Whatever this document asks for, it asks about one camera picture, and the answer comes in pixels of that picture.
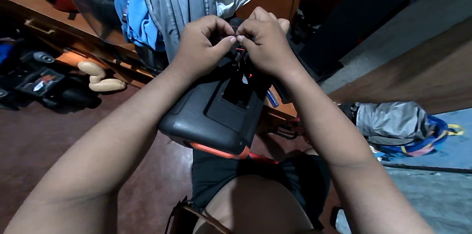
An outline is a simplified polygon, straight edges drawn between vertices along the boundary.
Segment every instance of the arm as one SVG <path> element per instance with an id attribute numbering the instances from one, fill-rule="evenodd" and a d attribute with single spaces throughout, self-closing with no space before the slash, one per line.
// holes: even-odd
<path id="1" fill-rule="evenodd" d="M 290 92 L 313 148 L 329 166 L 351 230 L 433 233 L 374 158 L 357 128 L 298 62 L 278 22 L 256 8 L 239 27 L 237 39 L 252 62 L 277 77 Z M 242 35 L 253 35 L 254 42 Z"/>
<path id="2" fill-rule="evenodd" d="M 211 32 L 233 35 L 207 16 L 186 26 L 174 61 L 163 73 L 90 129 L 44 175 L 5 233 L 116 231 L 116 196 L 152 144 L 157 124 L 180 95 L 209 73 L 236 41 L 212 46 Z"/>

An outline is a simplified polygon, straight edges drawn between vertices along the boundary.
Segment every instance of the beige plastic toy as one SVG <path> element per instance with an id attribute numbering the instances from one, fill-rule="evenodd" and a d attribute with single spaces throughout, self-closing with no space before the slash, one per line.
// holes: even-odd
<path id="1" fill-rule="evenodd" d="M 120 79 L 110 78 L 103 79 L 105 77 L 105 70 L 98 66 L 94 62 L 79 62 L 77 64 L 79 70 L 90 75 L 89 87 L 91 90 L 96 92 L 114 91 L 124 89 L 126 84 Z"/>

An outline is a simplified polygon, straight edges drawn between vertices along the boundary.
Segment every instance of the blue screwdriver handle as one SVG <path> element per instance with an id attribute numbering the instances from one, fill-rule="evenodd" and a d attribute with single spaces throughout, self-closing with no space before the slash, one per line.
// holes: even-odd
<path id="1" fill-rule="evenodd" d="M 269 89 L 267 90 L 267 94 L 266 94 L 268 100 L 270 101 L 270 103 L 272 104 L 272 106 L 274 108 L 277 108 L 279 106 L 279 102 L 277 101 L 277 99 L 275 98 L 274 94 L 272 93 L 272 91 L 270 91 Z"/>

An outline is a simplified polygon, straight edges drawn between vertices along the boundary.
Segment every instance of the hand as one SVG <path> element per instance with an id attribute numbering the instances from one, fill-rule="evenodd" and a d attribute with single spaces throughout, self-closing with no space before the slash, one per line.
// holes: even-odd
<path id="1" fill-rule="evenodd" d="M 284 71 L 300 66 L 288 45 L 286 34 L 290 22 L 257 7 L 236 31 L 237 40 L 246 48 L 259 70 L 281 77 Z M 254 42 L 245 35 L 254 36 Z"/>
<path id="2" fill-rule="evenodd" d="M 212 46 L 208 38 L 214 31 L 229 36 Z M 215 15 L 204 16 L 190 22 L 182 32 L 177 54 L 169 67 L 189 76 L 190 80 L 197 80 L 209 74 L 221 58 L 231 50 L 236 42 L 233 35 L 234 31 L 229 23 Z"/>

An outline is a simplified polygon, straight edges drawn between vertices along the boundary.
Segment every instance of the forearm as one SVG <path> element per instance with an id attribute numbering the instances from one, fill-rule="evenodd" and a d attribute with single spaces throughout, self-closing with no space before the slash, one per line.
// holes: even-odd
<path id="1" fill-rule="evenodd" d="M 353 233 L 432 233 L 374 158 L 354 124 L 304 68 L 300 65 L 288 74 L 282 82 L 313 148 L 328 163 Z M 389 210 L 379 212 L 376 200 L 382 200 Z M 398 215 L 402 224 L 390 220 Z"/>
<path id="2" fill-rule="evenodd" d="M 316 152 L 330 165 L 363 165 L 376 159 L 367 142 L 305 69 L 298 66 L 280 77 Z"/>
<path id="3" fill-rule="evenodd" d="M 152 144 L 163 114 L 192 79 L 171 67 L 90 129 L 46 173 L 34 196 L 71 198 L 115 190 Z"/>

